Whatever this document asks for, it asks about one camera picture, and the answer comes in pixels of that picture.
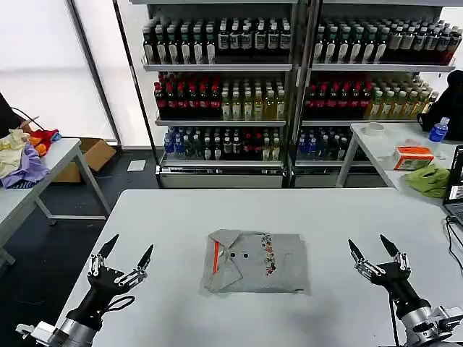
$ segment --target green rag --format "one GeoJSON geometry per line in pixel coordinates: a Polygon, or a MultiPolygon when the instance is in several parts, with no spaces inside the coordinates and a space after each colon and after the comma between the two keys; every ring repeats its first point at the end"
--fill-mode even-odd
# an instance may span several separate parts
{"type": "Polygon", "coordinates": [[[419,168],[405,175],[408,184],[426,197],[443,197],[449,182],[450,171],[436,164],[419,168]]]}

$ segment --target black cable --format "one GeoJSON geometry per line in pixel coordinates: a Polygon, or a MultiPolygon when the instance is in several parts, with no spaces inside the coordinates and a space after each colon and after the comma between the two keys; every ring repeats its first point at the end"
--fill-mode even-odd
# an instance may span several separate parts
{"type": "Polygon", "coordinates": [[[392,300],[392,293],[389,293],[389,309],[391,310],[391,320],[392,320],[392,330],[394,332],[394,341],[396,342],[396,347],[400,347],[399,335],[397,335],[397,324],[396,324],[396,316],[394,314],[394,301],[392,300]]]}
{"type": "Polygon", "coordinates": [[[460,271],[461,271],[462,274],[463,274],[463,265],[462,265],[462,262],[461,262],[460,259],[456,256],[456,254],[454,253],[454,251],[453,251],[452,248],[451,248],[452,243],[451,243],[451,234],[450,234],[450,230],[452,231],[453,235],[455,235],[456,239],[457,239],[458,242],[462,245],[462,247],[463,247],[463,244],[462,244],[462,241],[460,240],[460,238],[459,238],[459,237],[457,236],[457,234],[455,233],[455,230],[451,227],[451,223],[454,223],[453,218],[447,217],[447,218],[446,218],[446,229],[447,229],[447,235],[449,236],[449,253],[450,253],[451,256],[456,260],[456,262],[458,262],[458,266],[460,266],[460,271]]]}
{"type": "Polygon", "coordinates": [[[29,120],[30,120],[31,122],[33,122],[35,125],[37,125],[37,127],[41,128],[43,131],[45,131],[45,129],[44,129],[39,123],[37,123],[36,121],[34,121],[32,118],[30,118],[30,117],[28,116],[28,114],[25,113],[24,111],[21,111],[20,109],[15,108],[15,107],[11,107],[11,109],[21,112],[24,116],[28,117],[29,120]]]}
{"type": "Polygon", "coordinates": [[[105,314],[105,313],[108,313],[108,312],[111,312],[111,311],[120,311],[121,309],[125,309],[126,307],[130,306],[131,304],[133,304],[135,301],[135,297],[133,295],[127,295],[127,296],[123,296],[122,298],[120,299],[117,299],[117,300],[114,300],[113,302],[111,302],[104,310],[103,312],[101,313],[101,315],[105,314]],[[115,304],[118,304],[119,302],[121,301],[124,301],[124,300],[127,300],[129,299],[128,302],[126,302],[125,304],[119,306],[119,307],[116,307],[116,308],[112,308],[115,304]]]}

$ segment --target paper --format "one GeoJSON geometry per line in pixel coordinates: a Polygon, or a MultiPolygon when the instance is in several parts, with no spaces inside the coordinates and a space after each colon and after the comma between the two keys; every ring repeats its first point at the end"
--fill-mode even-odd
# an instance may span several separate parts
{"type": "Polygon", "coordinates": [[[129,168],[127,169],[127,172],[129,171],[143,171],[145,168],[146,160],[132,160],[129,164],[129,168]]]}

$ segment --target orange stripe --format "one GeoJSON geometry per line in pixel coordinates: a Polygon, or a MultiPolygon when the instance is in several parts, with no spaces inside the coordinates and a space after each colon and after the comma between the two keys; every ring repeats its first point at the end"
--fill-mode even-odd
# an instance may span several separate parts
{"type": "Polygon", "coordinates": [[[218,258],[218,242],[216,241],[214,247],[214,273],[217,272],[217,258],[218,258]]]}

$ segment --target dark carpet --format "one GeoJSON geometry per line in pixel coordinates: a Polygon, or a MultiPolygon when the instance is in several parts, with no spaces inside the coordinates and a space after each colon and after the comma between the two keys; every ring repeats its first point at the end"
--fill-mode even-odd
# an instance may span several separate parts
{"type": "MultiPolygon", "coordinates": [[[[151,151],[115,155],[95,177],[111,207],[125,189],[157,189],[151,151]],[[146,159],[143,171],[127,172],[131,160],[146,159]]],[[[100,215],[85,184],[51,185],[41,195],[53,214],[100,215]]],[[[27,218],[5,249],[16,258],[0,275],[0,346],[34,346],[14,330],[19,323],[55,324],[104,221],[59,221],[50,226],[38,210],[27,218]]]]}

